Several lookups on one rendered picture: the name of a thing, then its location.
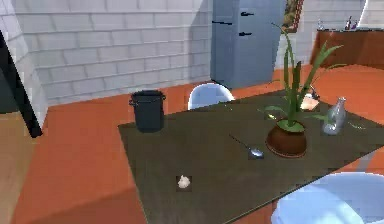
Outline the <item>white round chair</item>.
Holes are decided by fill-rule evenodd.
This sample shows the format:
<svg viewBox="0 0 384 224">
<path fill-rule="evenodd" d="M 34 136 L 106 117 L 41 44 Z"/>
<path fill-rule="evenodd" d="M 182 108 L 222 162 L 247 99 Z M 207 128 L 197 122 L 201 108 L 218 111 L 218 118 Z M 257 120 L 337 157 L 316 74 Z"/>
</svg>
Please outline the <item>white round chair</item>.
<svg viewBox="0 0 384 224">
<path fill-rule="evenodd" d="M 205 83 L 196 86 L 192 90 L 187 107 L 192 110 L 233 100 L 234 96 L 226 87 L 216 83 Z"/>
<path fill-rule="evenodd" d="M 384 175 L 322 177 L 281 198 L 271 224 L 384 224 Z"/>
</svg>

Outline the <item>black trash bin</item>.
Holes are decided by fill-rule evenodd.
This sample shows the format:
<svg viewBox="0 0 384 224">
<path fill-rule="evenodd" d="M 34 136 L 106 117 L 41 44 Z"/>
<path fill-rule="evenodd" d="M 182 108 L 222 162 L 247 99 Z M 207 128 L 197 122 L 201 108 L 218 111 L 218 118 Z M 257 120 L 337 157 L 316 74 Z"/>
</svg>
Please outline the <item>black trash bin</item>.
<svg viewBox="0 0 384 224">
<path fill-rule="evenodd" d="M 164 126 L 163 101 L 159 90 L 143 90 L 132 94 L 129 105 L 134 108 L 137 129 L 142 133 L 160 131 Z"/>
</svg>

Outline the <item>dark olive dining table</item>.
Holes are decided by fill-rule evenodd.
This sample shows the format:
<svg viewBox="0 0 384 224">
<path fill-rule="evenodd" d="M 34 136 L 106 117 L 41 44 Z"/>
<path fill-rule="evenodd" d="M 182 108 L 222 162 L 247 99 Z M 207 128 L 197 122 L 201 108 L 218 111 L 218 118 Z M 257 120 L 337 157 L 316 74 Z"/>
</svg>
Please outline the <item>dark olive dining table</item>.
<svg viewBox="0 0 384 224">
<path fill-rule="evenodd" d="M 142 133 L 135 124 L 119 131 L 148 224 L 230 224 L 384 146 L 384 125 L 350 113 L 336 136 L 322 132 L 313 113 L 298 118 L 306 127 L 301 158 L 266 149 L 275 125 L 263 110 L 282 106 L 280 91 L 170 114 L 164 127 Z M 253 157 L 240 139 L 264 153 Z M 180 176 L 191 184 L 178 187 Z"/>
</svg>

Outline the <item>white garlic bulb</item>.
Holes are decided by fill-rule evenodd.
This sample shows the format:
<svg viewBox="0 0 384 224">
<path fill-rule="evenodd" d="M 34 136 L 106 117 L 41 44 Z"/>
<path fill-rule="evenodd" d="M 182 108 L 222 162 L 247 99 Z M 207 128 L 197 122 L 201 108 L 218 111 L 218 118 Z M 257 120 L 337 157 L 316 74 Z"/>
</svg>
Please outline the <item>white garlic bulb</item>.
<svg viewBox="0 0 384 224">
<path fill-rule="evenodd" d="M 181 189 L 187 188 L 191 184 L 190 179 L 187 176 L 181 175 L 178 181 L 178 187 Z"/>
</svg>

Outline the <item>silver spoon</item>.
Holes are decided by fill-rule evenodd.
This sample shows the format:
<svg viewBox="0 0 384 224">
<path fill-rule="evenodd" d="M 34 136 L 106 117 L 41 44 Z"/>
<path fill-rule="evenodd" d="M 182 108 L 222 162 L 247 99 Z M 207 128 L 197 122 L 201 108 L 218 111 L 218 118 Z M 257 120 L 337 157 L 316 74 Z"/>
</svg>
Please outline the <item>silver spoon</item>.
<svg viewBox="0 0 384 224">
<path fill-rule="evenodd" d="M 250 147 L 249 145 L 247 145 L 246 143 L 244 143 L 243 141 L 241 141 L 240 139 L 236 138 L 235 136 L 233 136 L 232 134 L 230 134 L 230 137 L 235 140 L 236 142 L 238 142 L 239 144 L 243 145 L 248 151 L 249 153 L 255 157 L 255 158 L 258 158 L 258 159 L 262 159 L 264 157 L 264 153 L 259 150 L 258 148 L 252 148 Z"/>
</svg>

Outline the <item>blue-grey fridge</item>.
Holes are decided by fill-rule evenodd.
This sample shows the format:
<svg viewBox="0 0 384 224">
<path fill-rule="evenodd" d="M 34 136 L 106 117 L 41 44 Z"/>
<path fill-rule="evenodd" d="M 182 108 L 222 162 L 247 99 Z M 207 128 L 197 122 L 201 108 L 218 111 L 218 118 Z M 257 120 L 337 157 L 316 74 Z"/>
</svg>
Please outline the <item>blue-grey fridge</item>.
<svg viewBox="0 0 384 224">
<path fill-rule="evenodd" d="M 211 79 L 229 89 L 271 81 L 281 36 L 272 23 L 282 25 L 285 7 L 286 0 L 213 0 Z"/>
</svg>

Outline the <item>green plant in brown pot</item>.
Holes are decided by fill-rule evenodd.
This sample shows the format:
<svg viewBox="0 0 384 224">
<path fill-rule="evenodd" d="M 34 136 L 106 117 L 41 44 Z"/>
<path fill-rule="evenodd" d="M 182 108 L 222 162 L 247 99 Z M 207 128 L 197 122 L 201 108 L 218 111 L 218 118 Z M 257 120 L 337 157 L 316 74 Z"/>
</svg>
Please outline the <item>green plant in brown pot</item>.
<svg viewBox="0 0 384 224">
<path fill-rule="evenodd" d="M 287 41 L 284 53 L 283 78 L 280 79 L 284 87 L 282 98 L 285 100 L 285 104 L 283 106 L 270 105 L 264 108 L 264 113 L 269 111 L 283 113 L 283 117 L 277 119 L 273 128 L 268 132 L 265 144 L 271 152 L 278 156 L 299 158 L 305 155 L 307 149 L 306 127 L 298 118 L 298 115 L 303 112 L 301 105 L 316 79 L 317 70 L 332 53 L 342 48 L 342 45 L 330 47 L 324 43 L 315 56 L 309 74 L 302 82 L 302 62 L 295 61 L 293 47 L 287 32 L 280 25 L 275 23 L 272 25 L 281 31 Z"/>
</svg>

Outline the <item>clear glass bottle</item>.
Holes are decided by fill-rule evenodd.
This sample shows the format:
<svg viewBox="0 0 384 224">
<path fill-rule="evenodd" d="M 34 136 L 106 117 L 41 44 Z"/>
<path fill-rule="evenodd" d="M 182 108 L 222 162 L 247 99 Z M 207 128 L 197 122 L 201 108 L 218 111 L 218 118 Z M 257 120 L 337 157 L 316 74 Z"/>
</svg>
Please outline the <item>clear glass bottle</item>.
<svg viewBox="0 0 384 224">
<path fill-rule="evenodd" d="M 335 105 L 327 112 L 327 120 L 323 123 L 322 130 L 328 135 L 337 135 L 346 120 L 345 97 L 339 97 Z"/>
</svg>

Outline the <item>brown wooden counter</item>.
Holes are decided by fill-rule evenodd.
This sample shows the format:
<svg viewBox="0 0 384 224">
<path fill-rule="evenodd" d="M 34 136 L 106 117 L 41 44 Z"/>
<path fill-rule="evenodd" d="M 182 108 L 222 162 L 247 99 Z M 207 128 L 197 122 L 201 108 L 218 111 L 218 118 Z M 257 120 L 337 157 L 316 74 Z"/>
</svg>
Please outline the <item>brown wooden counter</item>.
<svg viewBox="0 0 384 224">
<path fill-rule="evenodd" d="M 362 65 L 384 70 L 384 31 L 318 31 L 310 63 L 313 64 L 324 43 L 339 46 L 321 64 L 323 68 L 334 64 Z"/>
</svg>

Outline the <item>framed wall picture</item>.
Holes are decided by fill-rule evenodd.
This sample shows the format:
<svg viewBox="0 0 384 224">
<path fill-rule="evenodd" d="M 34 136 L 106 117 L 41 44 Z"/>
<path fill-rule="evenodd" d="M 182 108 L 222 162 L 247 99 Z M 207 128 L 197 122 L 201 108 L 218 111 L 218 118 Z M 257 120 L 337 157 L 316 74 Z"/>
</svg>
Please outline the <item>framed wall picture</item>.
<svg viewBox="0 0 384 224">
<path fill-rule="evenodd" d="M 296 33 L 301 17 L 304 0 L 286 0 L 283 30 L 287 33 Z"/>
</svg>

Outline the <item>black door frame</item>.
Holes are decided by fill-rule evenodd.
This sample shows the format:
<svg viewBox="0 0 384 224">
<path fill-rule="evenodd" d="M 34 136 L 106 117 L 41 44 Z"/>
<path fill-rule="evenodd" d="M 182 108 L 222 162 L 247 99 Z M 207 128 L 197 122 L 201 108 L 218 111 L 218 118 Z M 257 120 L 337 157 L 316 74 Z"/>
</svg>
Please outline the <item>black door frame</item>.
<svg viewBox="0 0 384 224">
<path fill-rule="evenodd" d="M 4 35 L 0 31 L 0 70 L 10 88 L 16 105 L 21 112 L 23 120 L 32 138 L 37 138 L 43 134 L 42 128 L 38 122 L 36 114 L 32 108 L 31 101 L 28 98 L 24 84 L 16 69 L 8 49 Z"/>
</svg>

